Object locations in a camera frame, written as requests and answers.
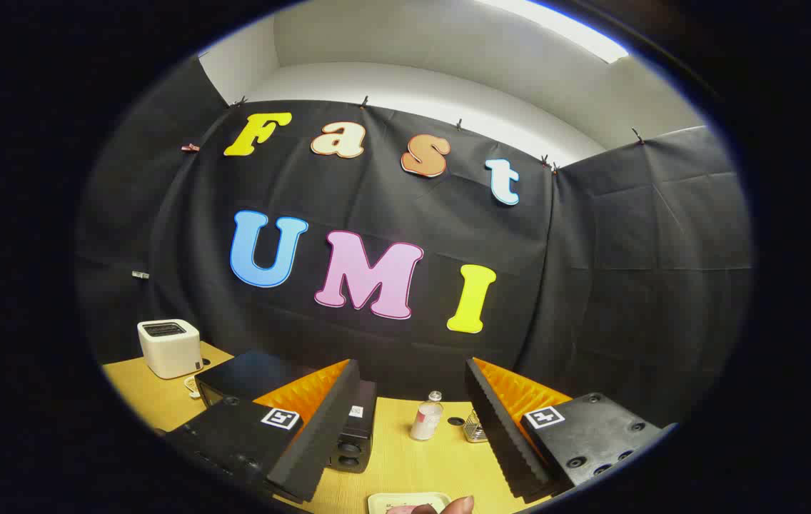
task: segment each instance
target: black curtain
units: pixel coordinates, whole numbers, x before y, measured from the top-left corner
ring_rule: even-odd
[[[140,357],[136,324],[152,319],[146,300],[148,241],[164,194],[199,140],[226,112],[199,59],[189,59],[142,95],[100,153],[76,222],[79,312],[101,363]]]
[[[291,113],[292,120],[254,143],[250,156],[224,156],[255,113]],[[333,121],[366,128],[362,155],[311,152],[313,138]],[[437,178],[400,167],[409,140],[420,133],[450,144],[447,169]],[[152,232],[154,312],[187,319],[205,341],[235,355],[258,349],[314,368],[357,358],[363,378],[377,381],[380,394],[399,398],[441,390],[446,400],[465,400],[465,358],[506,367],[516,362],[542,280],[552,202],[551,173],[537,159],[442,121],[333,101],[232,107],[201,146],[184,160]],[[509,160],[519,173],[513,183],[518,205],[508,207],[491,194],[484,163],[494,158]],[[233,274],[229,253],[239,211],[268,216],[254,255],[264,268],[277,253],[276,219],[307,221],[281,286],[250,286]],[[358,234],[372,265],[394,243],[422,248],[408,292],[411,318],[381,318],[369,306],[356,310],[344,287],[346,306],[315,301],[330,263],[326,236],[336,230]],[[478,334],[447,329],[460,303],[463,264],[497,273]]]
[[[139,321],[183,318],[232,354],[258,349],[315,368],[357,358],[386,396],[437,388],[467,400],[462,361],[474,356],[574,396],[601,391],[657,424],[682,419],[721,372],[750,293],[751,242],[734,166],[707,129],[553,176],[532,156],[442,121],[332,101],[226,109],[197,61],[179,73],[132,111],[89,184],[79,280],[102,363],[141,355]],[[292,121],[250,156],[224,156],[255,113]],[[333,121],[366,128],[363,155],[311,152]],[[437,178],[400,167],[420,133],[450,143]],[[199,153],[180,151],[190,142]],[[491,194],[484,163],[497,158],[520,177],[517,205]],[[254,255],[262,267],[276,257],[276,219],[308,222],[281,286],[233,274],[237,211],[269,218]],[[394,243],[424,250],[411,318],[316,303],[334,230],[360,235],[372,264]],[[447,329],[467,263],[497,273],[478,334]]]
[[[516,370],[682,420],[738,339],[752,284],[745,197],[697,127],[562,168],[543,285]]]

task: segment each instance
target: white toaster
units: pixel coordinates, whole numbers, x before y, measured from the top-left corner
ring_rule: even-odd
[[[183,319],[144,321],[136,328],[145,364],[158,377],[174,378],[202,370],[199,330]]]

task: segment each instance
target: letter m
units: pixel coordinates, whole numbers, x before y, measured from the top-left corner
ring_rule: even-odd
[[[412,316],[408,308],[408,290],[412,284],[415,265],[425,255],[422,248],[408,243],[394,243],[386,253],[370,266],[364,244],[358,234],[349,231],[331,231],[326,240],[333,245],[330,255],[330,268],[326,272],[326,283],[314,299],[328,307],[341,307],[346,304],[343,296],[343,279],[348,284],[351,303],[356,310],[380,288],[377,301],[371,303],[371,312],[383,318],[408,319]]]

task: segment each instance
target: orange foam pad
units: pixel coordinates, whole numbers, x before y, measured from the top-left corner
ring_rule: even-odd
[[[547,388],[542,384],[529,380],[529,378],[518,375],[510,370],[504,370],[500,366],[495,366],[490,362],[482,361],[480,358],[472,358],[481,370],[491,386],[491,390],[498,395],[501,405],[510,414],[510,419],[516,423],[520,433],[526,438],[530,446],[535,449],[533,440],[530,439],[526,429],[520,420],[523,419],[523,414],[532,412],[532,410],[542,409],[542,407],[549,407],[570,401],[572,398],[566,394],[559,393],[553,388]]]
[[[294,410],[301,414],[301,429],[303,430],[313,414],[317,412],[320,404],[323,403],[323,399],[330,393],[330,389],[333,388],[336,379],[348,365],[348,361],[349,359],[337,362],[323,370],[317,370],[310,375],[298,378],[293,383],[269,391],[253,400],[253,403],[274,409]]]

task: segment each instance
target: hand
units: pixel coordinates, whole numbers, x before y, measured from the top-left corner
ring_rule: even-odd
[[[472,514],[472,508],[475,507],[475,498],[472,498],[471,495],[467,495],[467,497],[457,498],[457,500],[451,501],[444,510],[434,511],[434,508],[431,505],[419,505],[412,509],[412,514]]]

